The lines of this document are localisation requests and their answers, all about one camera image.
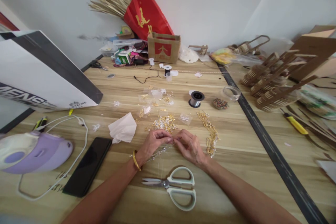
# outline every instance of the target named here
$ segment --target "gold bangle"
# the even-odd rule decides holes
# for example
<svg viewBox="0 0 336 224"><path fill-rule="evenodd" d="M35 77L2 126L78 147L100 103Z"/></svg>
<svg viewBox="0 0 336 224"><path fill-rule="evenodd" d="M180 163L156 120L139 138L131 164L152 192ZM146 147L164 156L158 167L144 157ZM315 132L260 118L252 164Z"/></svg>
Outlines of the gold bangle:
<svg viewBox="0 0 336 224"><path fill-rule="evenodd" d="M138 162L137 160L135 159L135 154L137 153L136 150L133 151L133 161L134 161L134 164L136 165L136 167L139 169L139 171L141 171L141 168L139 167L138 165Z"/></svg>

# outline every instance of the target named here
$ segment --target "white cable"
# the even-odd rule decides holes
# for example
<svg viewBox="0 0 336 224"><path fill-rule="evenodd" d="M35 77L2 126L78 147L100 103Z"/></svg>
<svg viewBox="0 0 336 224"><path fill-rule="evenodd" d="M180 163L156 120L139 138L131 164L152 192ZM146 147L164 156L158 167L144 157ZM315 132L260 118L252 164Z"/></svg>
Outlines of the white cable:
<svg viewBox="0 0 336 224"><path fill-rule="evenodd" d="M77 160L79 159L79 157L81 156L81 154L83 153L83 151L85 150L85 148L86 148L86 144L87 144L87 142L88 142L88 136L87 136L87 135L88 135L89 129L88 129L88 127L86 126L85 121L84 121L83 118L78 117L78 116L75 116L75 115L67 115L67 116L58 118L58 119L56 119L56 120L54 120L54 121L51 121L50 123L48 123L48 124L46 124L46 125L44 125L44 126L41 126L41 127L44 128L44 127L46 127L47 125L49 125L49 124L51 124L51 123L53 123L53 122L55 122L55 121L57 121L57 120L59 120L59 119L62 119L62 118L65 118L65 117L69 117L69 116L71 116L71 118L68 118L68 119L65 119L65 120L63 120L63 121L60 121L60 122L57 123L56 125L58 125L58 124L60 124L60 123L62 123L62 122L64 122L64 121L70 120L70 119L72 119L72 118L77 118L78 121L80 122L80 124L84 124L84 126L85 126L85 128L86 128L86 133L85 133L85 144L84 144L84 147L83 147L82 151L81 151L80 154L76 157L75 161L72 163L72 165L70 166L70 168L68 169L68 171L64 174L64 176L63 176L62 178L60 178L59 180L57 180L56 183L55 183L54 185L52 185L52 186L51 186L45 193L43 193L42 195L40 195L40 196L38 196L38 197L31 197L31 196L29 196L28 194L26 194L25 192L22 192L22 191L20 190L20 185L21 185L22 177L23 177L23 174L21 174L19 183L18 183L18 185L17 185L17 190L16 190L16 192L17 192L21 197L25 198L26 200L29 200L29 201L36 201L36 200L41 199L41 198L42 198L44 195L46 195L48 192L50 192L54 186L56 186L56 185L57 185L57 184L58 184L64 177L66 177L66 175L71 171L71 169L73 168L73 166L75 165L75 163L77 162Z"/></svg>

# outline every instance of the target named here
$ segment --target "hand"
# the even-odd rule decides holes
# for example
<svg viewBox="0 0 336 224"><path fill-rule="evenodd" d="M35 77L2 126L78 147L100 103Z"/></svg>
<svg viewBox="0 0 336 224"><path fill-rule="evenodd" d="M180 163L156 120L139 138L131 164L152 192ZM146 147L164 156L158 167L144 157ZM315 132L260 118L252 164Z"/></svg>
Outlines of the hand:
<svg viewBox="0 0 336 224"><path fill-rule="evenodd" d="M173 136L163 129L150 131L136 154L139 166L143 165L162 144L173 144Z"/></svg>
<svg viewBox="0 0 336 224"><path fill-rule="evenodd" d="M202 151L200 141L198 137L191 134L189 131L182 129L180 132L174 136L174 142L177 147L181 151L182 155L198 166L199 168L203 168L207 163L208 156Z"/></svg>

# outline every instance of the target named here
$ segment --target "black phone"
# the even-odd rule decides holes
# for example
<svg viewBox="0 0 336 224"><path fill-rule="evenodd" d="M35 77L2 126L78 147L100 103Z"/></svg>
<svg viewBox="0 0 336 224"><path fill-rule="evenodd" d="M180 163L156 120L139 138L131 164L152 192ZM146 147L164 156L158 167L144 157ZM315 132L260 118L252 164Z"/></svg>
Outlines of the black phone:
<svg viewBox="0 0 336 224"><path fill-rule="evenodd" d="M112 144L108 138L96 137L77 168L64 186L63 193L76 197L85 196Z"/></svg>

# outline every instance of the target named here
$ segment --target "white-handled scissors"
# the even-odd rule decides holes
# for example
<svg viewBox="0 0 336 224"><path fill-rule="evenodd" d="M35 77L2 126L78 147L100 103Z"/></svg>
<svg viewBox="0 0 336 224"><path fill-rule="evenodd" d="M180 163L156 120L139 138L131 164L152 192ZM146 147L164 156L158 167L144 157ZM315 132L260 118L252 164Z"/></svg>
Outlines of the white-handled scissors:
<svg viewBox="0 0 336 224"><path fill-rule="evenodd" d="M190 179L177 179L173 178L173 175L178 170L186 170L190 174ZM166 180L156 179L156 178L143 178L145 182L142 182L143 184L147 186L153 186L153 187L164 187L167 189L167 192L169 193L169 196L171 197L171 200L177 206L179 209L183 211L190 211L194 208L196 204L196 191L194 189L183 189L179 187L171 186L170 184L190 184L195 185L194 175L187 167L181 166L176 168L172 171L171 175ZM188 206L180 205L176 202L176 200L173 197L173 193L180 193L180 194L188 194L191 195L191 203Z"/></svg>

